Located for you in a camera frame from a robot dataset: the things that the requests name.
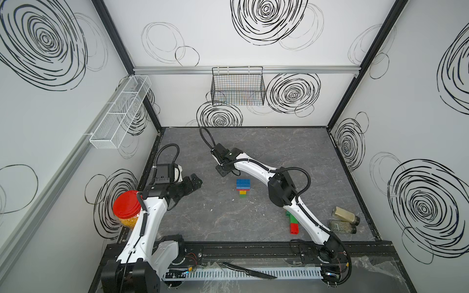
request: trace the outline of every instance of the white wire basket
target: white wire basket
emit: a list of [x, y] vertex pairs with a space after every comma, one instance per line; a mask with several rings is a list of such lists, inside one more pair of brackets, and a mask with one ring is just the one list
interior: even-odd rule
[[124, 87], [90, 137], [97, 149], [118, 149], [151, 86], [148, 75], [125, 78]]

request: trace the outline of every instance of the spice jar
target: spice jar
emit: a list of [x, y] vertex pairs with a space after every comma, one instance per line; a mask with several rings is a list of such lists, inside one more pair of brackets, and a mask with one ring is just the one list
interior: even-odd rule
[[140, 213], [140, 203], [137, 200], [137, 191], [130, 190], [121, 194], [114, 201], [113, 212], [122, 225], [133, 229]]

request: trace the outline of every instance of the jar lid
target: jar lid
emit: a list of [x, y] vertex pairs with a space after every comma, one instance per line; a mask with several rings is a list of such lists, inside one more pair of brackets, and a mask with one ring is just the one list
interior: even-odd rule
[[133, 218], [140, 212], [141, 206], [137, 200], [137, 191], [130, 190], [121, 194], [114, 201], [113, 212], [121, 219]]

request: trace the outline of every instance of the knife handle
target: knife handle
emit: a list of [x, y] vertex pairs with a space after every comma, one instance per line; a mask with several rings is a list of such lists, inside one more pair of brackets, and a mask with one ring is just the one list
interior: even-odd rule
[[230, 270], [242, 271], [242, 272], [245, 272], [247, 275], [249, 275], [249, 270], [246, 268], [242, 268], [242, 267], [239, 267], [237, 265], [234, 265], [232, 263], [227, 263], [227, 262], [223, 262], [223, 265], [229, 268]]

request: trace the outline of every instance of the red lego brick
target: red lego brick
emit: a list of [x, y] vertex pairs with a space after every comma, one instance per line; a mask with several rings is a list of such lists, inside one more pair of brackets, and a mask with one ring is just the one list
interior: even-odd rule
[[298, 229], [298, 224], [291, 223], [290, 224], [290, 234], [298, 234], [300, 230]]

